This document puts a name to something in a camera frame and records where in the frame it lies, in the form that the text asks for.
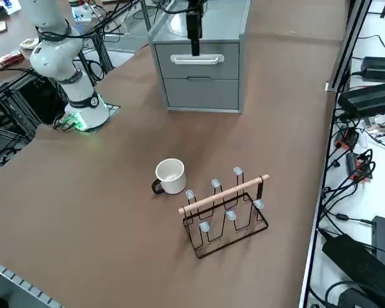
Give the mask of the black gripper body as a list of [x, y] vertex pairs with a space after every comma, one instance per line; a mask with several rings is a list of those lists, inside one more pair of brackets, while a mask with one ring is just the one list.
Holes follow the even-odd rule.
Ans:
[[186, 13], [189, 12], [204, 12], [204, 8], [207, 5], [207, 0], [188, 0]]

